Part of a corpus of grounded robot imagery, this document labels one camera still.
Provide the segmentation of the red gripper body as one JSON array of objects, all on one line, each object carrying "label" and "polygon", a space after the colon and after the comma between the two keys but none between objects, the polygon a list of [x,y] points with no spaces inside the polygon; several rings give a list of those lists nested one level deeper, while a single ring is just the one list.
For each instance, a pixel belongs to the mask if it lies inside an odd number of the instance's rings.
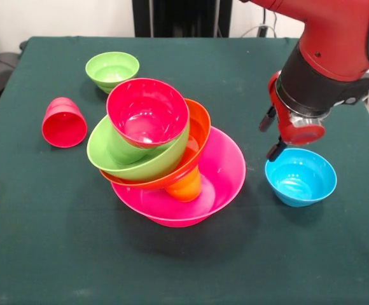
[{"label": "red gripper body", "polygon": [[306,118],[284,105],[277,89],[281,72],[277,71],[268,82],[271,108],[268,112],[271,124],[277,119],[281,140],[287,145],[304,146],[319,140],[326,133],[321,118]]}]

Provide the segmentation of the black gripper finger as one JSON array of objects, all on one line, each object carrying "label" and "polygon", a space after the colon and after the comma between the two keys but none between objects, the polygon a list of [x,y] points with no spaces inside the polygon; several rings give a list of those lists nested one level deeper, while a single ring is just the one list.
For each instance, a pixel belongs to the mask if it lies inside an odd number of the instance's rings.
[{"label": "black gripper finger", "polygon": [[264,115],[263,119],[259,124],[259,131],[266,132],[270,125],[274,122],[276,117],[276,109],[274,106],[270,106],[267,113]]},{"label": "black gripper finger", "polygon": [[270,162],[275,161],[281,155],[283,150],[285,150],[285,148],[287,148],[287,143],[283,141],[282,137],[279,137],[278,142],[275,143],[268,151],[266,155],[267,160]]}]

